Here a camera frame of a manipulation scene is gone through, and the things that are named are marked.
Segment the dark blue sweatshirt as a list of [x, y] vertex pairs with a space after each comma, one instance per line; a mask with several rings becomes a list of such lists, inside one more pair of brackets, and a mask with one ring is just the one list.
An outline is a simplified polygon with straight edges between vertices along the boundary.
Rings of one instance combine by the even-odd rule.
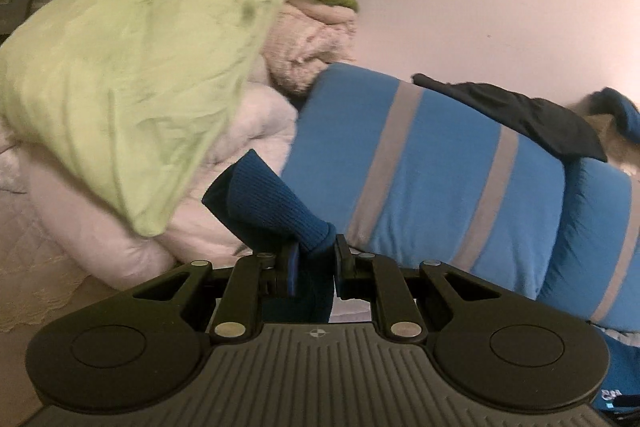
[[265, 299], [266, 322], [322, 324], [334, 295], [334, 225], [316, 217], [262, 158], [250, 150], [209, 185], [202, 204], [251, 251], [299, 248], [294, 298]]

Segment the left blue striped pillow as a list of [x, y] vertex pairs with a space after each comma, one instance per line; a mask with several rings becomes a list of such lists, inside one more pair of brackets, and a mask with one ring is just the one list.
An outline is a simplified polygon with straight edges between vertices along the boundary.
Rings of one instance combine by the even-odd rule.
[[528, 298], [565, 180], [559, 159], [477, 110], [346, 64], [314, 84], [282, 178], [360, 251], [407, 268], [440, 260]]

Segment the blue striped pillow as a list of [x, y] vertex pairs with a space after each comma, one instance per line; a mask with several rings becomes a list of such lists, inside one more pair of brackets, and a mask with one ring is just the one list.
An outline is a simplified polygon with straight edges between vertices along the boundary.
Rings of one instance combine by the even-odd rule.
[[605, 162], [566, 169], [539, 301], [606, 329], [639, 329], [639, 181]]
[[360, 251], [407, 268], [440, 260], [528, 298], [565, 180], [559, 159], [477, 110], [346, 64], [314, 84], [282, 178]]

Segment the grey quilted bed cover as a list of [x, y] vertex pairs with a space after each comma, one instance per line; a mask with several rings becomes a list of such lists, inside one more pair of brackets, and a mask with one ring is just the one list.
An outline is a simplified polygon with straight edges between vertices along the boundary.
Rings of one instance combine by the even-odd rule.
[[1, 424], [40, 408], [24, 366], [43, 325], [114, 294], [90, 277], [43, 228], [25, 194], [1, 193]]

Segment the right blue striped pillow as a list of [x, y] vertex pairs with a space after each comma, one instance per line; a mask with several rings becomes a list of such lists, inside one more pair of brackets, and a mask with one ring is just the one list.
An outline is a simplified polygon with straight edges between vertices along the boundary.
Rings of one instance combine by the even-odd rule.
[[639, 329], [639, 181], [605, 162], [566, 169], [539, 301], [606, 329]]

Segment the pink fluffy blanket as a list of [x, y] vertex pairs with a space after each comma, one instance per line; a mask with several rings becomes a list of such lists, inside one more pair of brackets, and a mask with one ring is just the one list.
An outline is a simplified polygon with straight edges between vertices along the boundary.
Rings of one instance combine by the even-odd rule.
[[286, 0], [262, 46], [272, 82], [293, 96], [305, 96], [334, 63], [352, 61], [357, 13], [320, 0]]

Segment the black garment on pillows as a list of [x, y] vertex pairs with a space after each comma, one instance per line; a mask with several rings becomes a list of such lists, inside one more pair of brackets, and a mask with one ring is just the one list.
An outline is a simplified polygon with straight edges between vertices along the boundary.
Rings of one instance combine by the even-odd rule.
[[420, 72], [412, 76], [412, 82], [472, 107], [562, 161], [583, 157], [608, 161], [590, 124], [572, 110], [545, 98], [529, 98], [490, 83], [444, 83]]

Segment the light green blanket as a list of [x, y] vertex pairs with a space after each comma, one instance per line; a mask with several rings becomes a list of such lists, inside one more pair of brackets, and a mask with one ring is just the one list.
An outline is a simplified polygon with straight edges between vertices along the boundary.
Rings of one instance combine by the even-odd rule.
[[160, 235], [285, 1], [52, 0], [2, 44], [2, 117]]

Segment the folded navy garment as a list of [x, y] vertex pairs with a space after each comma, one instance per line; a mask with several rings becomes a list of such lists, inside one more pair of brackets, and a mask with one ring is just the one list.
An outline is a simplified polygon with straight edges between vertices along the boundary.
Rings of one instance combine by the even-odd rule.
[[589, 107], [593, 114], [612, 115], [617, 132], [631, 143], [640, 143], [639, 109], [626, 95], [606, 87], [590, 95]]

